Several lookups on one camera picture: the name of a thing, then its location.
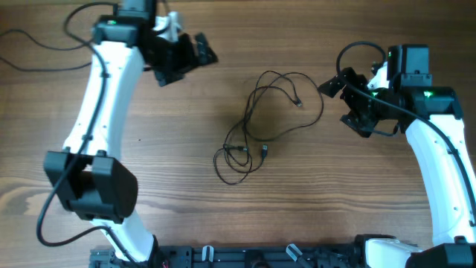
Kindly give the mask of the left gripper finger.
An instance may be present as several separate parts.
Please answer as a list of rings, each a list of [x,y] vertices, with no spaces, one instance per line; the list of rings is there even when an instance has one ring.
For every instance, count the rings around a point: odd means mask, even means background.
[[[218,62],[218,57],[209,46],[208,40],[203,33],[195,35],[197,58],[199,64],[213,64]]]
[[[157,63],[154,65],[154,75],[159,86],[166,86],[182,80],[186,73],[202,66],[203,64],[199,62],[179,63],[172,61],[171,63],[165,64]]]

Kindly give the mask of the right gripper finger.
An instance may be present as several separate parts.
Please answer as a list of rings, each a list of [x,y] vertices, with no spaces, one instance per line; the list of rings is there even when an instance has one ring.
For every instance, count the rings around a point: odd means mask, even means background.
[[[318,91],[327,97],[334,98],[344,87],[345,83],[336,75],[327,82],[322,83],[318,87]]]
[[[359,134],[362,138],[369,138],[372,134],[371,130],[358,122],[358,117],[353,113],[342,115],[340,121],[348,126],[351,130]]]

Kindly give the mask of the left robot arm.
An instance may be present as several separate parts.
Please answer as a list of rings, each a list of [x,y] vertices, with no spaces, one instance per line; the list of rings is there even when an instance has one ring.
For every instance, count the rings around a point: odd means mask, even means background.
[[[217,62],[204,34],[184,32],[180,14],[157,14],[156,1],[125,1],[101,16],[87,43],[91,72],[75,125],[44,170],[51,196],[90,222],[112,245],[119,267],[168,267],[169,255],[142,223],[136,177],[120,163],[129,102],[140,76],[151,70],[160,86]]]

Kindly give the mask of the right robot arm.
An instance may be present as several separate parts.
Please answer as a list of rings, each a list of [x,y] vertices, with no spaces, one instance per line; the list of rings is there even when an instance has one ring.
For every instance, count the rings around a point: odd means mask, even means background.
[[[466,148],[463,110],[449,86],[435,86],[427,45],[404,44],[382,50],[367,79],[352,68],[337,68],[318,87],[349,107],[342,121],[361,137],[377,124],[396,122],[422,174],[431,209],[432,241],[420,249],[378,234],[355,240],[359,267],[473,267],[475,265],[475,172]]]

